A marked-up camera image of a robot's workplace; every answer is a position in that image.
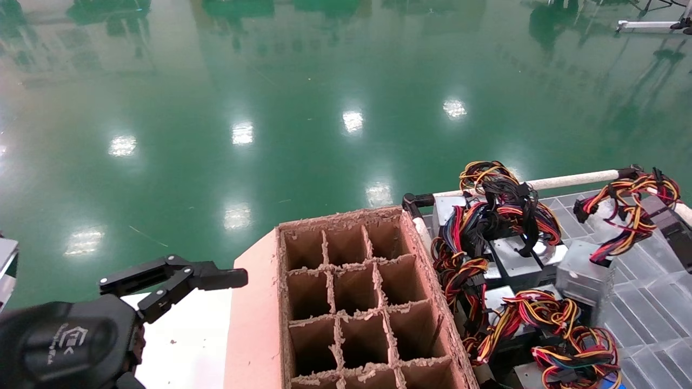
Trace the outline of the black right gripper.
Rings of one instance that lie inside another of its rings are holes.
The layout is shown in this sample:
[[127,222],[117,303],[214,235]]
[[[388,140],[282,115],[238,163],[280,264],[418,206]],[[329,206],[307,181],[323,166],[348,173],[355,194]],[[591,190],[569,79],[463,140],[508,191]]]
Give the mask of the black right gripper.
[[670,246],[687,273],[691,273],[691,229],[689,224],[673,212],[657,196],[644,199],[644,210],[664,237],[670,237]]

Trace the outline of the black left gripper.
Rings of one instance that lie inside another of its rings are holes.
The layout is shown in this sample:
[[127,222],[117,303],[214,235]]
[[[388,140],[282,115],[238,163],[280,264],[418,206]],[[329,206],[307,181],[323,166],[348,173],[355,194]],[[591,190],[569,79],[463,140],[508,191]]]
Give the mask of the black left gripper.
[[2,312],[2,388],[145,389],[138,313],[116,296]]

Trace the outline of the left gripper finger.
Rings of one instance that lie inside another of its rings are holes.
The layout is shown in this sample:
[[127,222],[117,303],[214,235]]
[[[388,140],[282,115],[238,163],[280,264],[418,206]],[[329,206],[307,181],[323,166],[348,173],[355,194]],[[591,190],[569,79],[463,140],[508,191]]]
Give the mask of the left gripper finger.
[[151,324],[193,290],[236,289],[247,283],[245,269],[219,269],[212,261],[188,261],[169,254],[106,276],[99,282],[99,293],[123,297],[153,286],[155,290],[139,301],[137,311],[141,321]]

